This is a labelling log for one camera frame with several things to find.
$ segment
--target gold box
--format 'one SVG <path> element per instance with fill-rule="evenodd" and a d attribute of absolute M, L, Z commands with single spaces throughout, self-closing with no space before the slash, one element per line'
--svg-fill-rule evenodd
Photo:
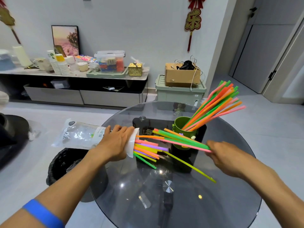
<path fill-rule="evenodd" d="M 134 65 L 133 63 L 130 63 L 129 65 L 129 75 L 130 76 L 142 76 L 142 63 L 137 63 Z"/>

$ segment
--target flower painting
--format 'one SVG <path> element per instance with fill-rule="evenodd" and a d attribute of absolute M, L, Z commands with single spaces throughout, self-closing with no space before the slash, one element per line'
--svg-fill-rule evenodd
<path fill-rule="evenodd" d="M 54 47 L 66 56 L 79 55 L 78 26 L 52 25 Z"/>

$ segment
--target stack of paper cups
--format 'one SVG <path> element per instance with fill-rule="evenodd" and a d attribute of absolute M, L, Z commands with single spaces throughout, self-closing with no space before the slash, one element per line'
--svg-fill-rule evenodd
<path fill-rule="evenodd" d="M 58 61 L 58 66 L 60 68 L 60 72 L 62 75 L 69 75 L 71 74 L 71 71 L 69 69 L 69 66 L 67 65 L 67 62 L 65 61 L 63 55 L 61 53 L 56 54 L 56 60 Z"/>
<path fill-rule="evenodd" d="M 50 63 L 53 67 L 53 70 L 55 71 L 55 74 L 61 75 L 61 71 L 60 71 L 60 68 L 59 68 L 59 65 L 58 65 L 58 61 L 56 60 L 56 57 L 55 57 L 55 51 L 54 50 L 48 50 L 47 53 L 48 53 Z"/>

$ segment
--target glass tabletop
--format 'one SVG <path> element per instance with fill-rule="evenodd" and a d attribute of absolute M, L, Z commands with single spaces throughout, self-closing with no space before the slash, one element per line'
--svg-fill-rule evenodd
<path fill-rule="evenodd" d="M 172 127 L 180 116 L 191 117 L 197 109 L 169 101 L 141 103 L 113 115 L 103 126 L 133 125 L 141 134 L 150 134 L 153 128 Z M 207 123 L 200 141 L 207 140 L 232 143 L 254 156 L 242 136 L 220 118 Z M 171 144 L 159 142 L 159 146 L 172 151 Z M 106 165 L 108 185 L 100 196 L 94 193 L 98 189 L 91 190 L 100 209 L 118 228 L 249 227 L 261 204 L 253 188 L 223 174 L 204 152 L 192 150 L 187 162 L 217 183 L 168 156 L 156 163 L 156 170 L 127 157 Z"/>

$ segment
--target hinge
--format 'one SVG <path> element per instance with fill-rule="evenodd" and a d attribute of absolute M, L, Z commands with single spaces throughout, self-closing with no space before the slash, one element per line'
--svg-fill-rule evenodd
<path fill-rule="evenodd" d="M 275 76 L 276 72 L 277 72 L 276 70 L 274 70 L 273 72 L 271 72 L 271 74 L 268 77 L 270 81 L 273 79 L 273 77 Z"/>

